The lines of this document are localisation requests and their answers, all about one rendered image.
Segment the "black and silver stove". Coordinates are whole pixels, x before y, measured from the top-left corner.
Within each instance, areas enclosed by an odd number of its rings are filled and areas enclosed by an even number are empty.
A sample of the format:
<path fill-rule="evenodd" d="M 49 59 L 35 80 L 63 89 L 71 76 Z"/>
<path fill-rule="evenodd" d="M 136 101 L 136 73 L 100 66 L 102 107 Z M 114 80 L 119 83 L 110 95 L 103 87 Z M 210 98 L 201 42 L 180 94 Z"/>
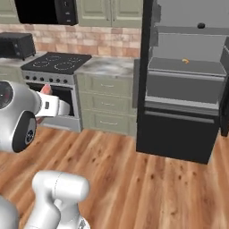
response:
<path fill-rule="evenodd" d="M 41 125 L 68 131 L 82 131 L 81 106 L 76 71 L 91 55 L 47 52 L 21 67 L 22 77 L 31 89 L 41 91 L 45 84 L 72 87 L 78 102 L 79 117 L 69 115 L 45 118 Z"/>

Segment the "black toaster oven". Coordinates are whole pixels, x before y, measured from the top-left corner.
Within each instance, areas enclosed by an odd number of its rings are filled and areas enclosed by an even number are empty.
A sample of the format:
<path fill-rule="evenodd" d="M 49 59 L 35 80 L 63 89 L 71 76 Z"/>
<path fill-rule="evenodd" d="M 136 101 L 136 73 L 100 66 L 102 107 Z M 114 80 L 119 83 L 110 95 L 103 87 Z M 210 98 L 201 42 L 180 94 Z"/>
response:
<path fill-rule="evenodd" d="M 36 48 L 30 33 L 0 33 L 0 58 L 25 60 L 35 54 Z"/>

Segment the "black fridge door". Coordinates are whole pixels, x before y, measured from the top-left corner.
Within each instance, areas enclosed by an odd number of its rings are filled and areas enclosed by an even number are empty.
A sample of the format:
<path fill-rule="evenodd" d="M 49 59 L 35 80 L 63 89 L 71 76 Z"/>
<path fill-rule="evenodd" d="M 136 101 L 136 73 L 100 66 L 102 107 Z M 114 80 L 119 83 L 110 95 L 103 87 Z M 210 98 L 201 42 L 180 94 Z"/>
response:
<path fill-rule="evenodd" d="M 220 102 L 219 118 L 221 135 L 226 137 L 229 132 L 229 37 L 225 39 L 220 63 L 225 69 L 226 77 L 225 88 Z"/>

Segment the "green drawer front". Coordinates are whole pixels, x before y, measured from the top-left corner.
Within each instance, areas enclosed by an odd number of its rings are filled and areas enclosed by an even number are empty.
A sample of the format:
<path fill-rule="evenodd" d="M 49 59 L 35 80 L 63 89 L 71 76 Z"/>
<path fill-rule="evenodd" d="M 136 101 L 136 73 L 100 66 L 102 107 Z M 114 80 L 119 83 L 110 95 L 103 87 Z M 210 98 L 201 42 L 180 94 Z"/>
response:
<path fill-rule="evenodd" d="M 106 125 L 100 123 L 99 121 L 118 124 Z M 112 131 L 121 134 L 128 133 L 128 118 L 125 115 L 92 112 L 89 114 L 89 124 L 92 128 L 97 130 Z"/>
<path fill-rule="evenodd" d="M 103 106 L 101 102 L 115 104 L 115 106 Z M 128 98 L 96 94 L 89 96 L 89 105 L 100 111 L 129 115 L 131 113 L 130 104 L 131 101 Z"/>
<path fill-rule="evenodd" d="M 113 88 L 101 87 L 100 84 L 114 85 Z M 94 75 L 86 79 L 87 89 L 108 95 L 130 96 L 132 81 L 125 78 Z"/>

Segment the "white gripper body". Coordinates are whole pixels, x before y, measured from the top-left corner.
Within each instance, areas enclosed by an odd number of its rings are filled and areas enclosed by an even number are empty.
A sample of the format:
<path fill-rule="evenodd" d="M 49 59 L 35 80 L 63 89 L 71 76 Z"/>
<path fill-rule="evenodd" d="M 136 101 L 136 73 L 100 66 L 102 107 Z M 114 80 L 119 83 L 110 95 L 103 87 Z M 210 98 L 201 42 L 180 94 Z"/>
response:
<path fill-rule="evenodd" d="M 70 112 L 71 112 L 71 106 L 67 102 L 63 100 L 59 100 L 57 114 L 59 116 L 63 116 L 63 115 L 69 115 Z"/>

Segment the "black microwave oven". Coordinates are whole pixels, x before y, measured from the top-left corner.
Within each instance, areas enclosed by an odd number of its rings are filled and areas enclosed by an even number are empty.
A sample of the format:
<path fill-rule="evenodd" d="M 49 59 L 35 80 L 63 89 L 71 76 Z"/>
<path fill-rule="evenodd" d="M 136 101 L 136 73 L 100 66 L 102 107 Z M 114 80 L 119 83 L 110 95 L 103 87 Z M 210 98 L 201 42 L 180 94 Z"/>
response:
<path fill-rule="evenodd" d="M 20 23 L 76 25 L 76 0 L 14 0 Z"/>

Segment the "pink raw steak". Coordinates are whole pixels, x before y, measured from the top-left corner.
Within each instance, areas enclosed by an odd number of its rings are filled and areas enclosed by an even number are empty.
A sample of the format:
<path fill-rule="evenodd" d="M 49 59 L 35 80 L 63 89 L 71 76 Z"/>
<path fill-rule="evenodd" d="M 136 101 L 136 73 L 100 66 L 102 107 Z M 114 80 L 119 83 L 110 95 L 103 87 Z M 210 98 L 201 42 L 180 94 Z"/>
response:
<path fill-rule="evenodd" d="M 51 94 L 52 94 L 51 86 L 48 85 L 48 84 L 46 84 L 46 85 L 42 88 L 41 93 L 51 95 Z M 40 123 L 43 122 L 44 118 L 43 118 L 43 117 L 37 117 L 36 120 L 37 120 L 37 124 L 40 124 Z"/>

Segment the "black fridge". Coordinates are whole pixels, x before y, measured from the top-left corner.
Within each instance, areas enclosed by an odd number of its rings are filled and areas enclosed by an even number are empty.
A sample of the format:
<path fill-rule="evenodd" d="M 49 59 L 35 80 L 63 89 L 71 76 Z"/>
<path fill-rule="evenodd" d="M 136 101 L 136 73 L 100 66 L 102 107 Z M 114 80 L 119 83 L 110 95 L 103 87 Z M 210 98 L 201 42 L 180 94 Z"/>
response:
<path fill-rule="evenodd" d="M 229 133 L 229 0 L 144 0 L 136 149 L 206 164 Z"/>

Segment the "green upper cupboard door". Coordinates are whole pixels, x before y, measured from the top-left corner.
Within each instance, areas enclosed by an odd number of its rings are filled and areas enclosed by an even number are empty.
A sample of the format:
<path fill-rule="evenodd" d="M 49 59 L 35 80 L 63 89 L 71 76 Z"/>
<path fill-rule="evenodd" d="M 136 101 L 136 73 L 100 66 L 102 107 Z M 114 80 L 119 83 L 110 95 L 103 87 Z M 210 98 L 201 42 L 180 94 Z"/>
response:
<path fill-rule="evenodd" d="M 143 0 L 112 0 L 112 26 L 140 28 Z"/>
<path fill-rule="evenodd" d="M 0 24 L 18 24 L 19 22 L 14 0 L 0 0 Z"/>
<path fill-rule="evenodd" d="M 77 0 L 77 8 L 81 26 L 111 26 L 110 0 Z"/>

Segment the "grey fridge drawer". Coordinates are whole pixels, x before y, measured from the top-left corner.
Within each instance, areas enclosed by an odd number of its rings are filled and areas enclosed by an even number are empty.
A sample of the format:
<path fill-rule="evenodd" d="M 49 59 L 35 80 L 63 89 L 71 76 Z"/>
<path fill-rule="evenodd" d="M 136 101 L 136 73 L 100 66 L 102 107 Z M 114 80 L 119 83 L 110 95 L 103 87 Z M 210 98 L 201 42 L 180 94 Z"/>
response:
<path fill-rule="evenodd" d="M 170 72 L 152 72 L 147 77 L 147 94 L 157 98 L 215 104 L 224 86 L 223 77 Z"/>

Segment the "black freezer drawer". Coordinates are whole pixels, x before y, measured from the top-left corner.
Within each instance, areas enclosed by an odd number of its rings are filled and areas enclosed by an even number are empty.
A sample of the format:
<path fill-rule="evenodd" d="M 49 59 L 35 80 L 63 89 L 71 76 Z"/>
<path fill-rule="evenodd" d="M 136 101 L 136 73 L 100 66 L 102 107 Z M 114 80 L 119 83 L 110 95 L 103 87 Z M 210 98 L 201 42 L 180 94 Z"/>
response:
<path fill-rule="evenodd" d="M 136 150 L 142 153 L 207 164 L 216 136 L 218 117 L 162 109 L 140 110 Z"/>

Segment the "grey fridge rack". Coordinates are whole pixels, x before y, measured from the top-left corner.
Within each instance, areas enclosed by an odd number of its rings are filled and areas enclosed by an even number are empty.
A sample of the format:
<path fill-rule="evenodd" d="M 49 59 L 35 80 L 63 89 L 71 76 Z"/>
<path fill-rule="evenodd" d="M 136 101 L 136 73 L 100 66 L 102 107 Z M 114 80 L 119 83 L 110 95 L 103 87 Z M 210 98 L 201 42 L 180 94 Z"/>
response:
<path fill-rule="evenodd" d="M 148 69 L 160 72 L 180 72 L 225 77 L 229 71 L 218 62 L 194 61 L 187 64 L 182 59 L 152 57 Z"/>
<path fill-rule="evenodd" d="M 159 33 L 175 33 L 175 34 L 203 34 L 214 36 L 229 36 L 229 29 L 226 28 L 204 28 L 197 27 L 166 27 L 158 26 Z"/>

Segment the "green lower cupboard front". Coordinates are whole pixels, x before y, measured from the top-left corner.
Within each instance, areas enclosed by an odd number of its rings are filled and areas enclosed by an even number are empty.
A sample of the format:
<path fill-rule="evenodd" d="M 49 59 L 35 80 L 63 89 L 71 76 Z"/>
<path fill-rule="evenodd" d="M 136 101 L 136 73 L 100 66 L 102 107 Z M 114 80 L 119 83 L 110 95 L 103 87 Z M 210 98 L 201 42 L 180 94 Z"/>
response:
<path fill-rule="evenodd" d="M 21 69 L 12 66 L 0 66 L 0 81 L 14 81 L 24 84 Z"/>

